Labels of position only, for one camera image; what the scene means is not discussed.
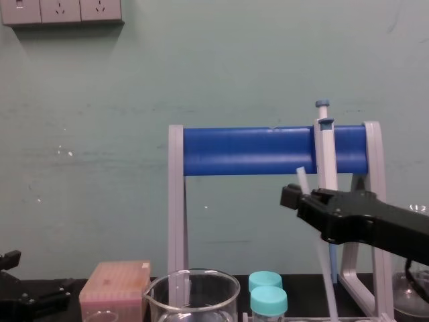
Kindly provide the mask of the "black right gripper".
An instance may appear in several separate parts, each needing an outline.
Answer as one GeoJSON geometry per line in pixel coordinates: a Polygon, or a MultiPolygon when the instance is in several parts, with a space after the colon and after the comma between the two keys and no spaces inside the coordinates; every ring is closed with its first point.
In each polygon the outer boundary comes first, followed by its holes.
{"type": "Polygon", "coordinates": [[[282,188],[280,205],[331,244],[367,244],[412,261],[428,264],[428,216],[380,201],[374,193],[314,189],[302,193],[298,184],[282,188]]]}

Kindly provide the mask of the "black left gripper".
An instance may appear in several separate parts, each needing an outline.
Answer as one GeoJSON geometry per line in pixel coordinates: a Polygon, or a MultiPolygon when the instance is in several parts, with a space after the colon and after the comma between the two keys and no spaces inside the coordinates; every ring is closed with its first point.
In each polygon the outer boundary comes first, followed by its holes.
{"type": "Polygon", "coordinates": [[[70,303],[75,279],[63,280],[47,292],[30,291],[20,279],[5,271],[19,266],[20,259],[19,250],[0,255],[1,321],[34,321],[65,311],[70,303]]]}

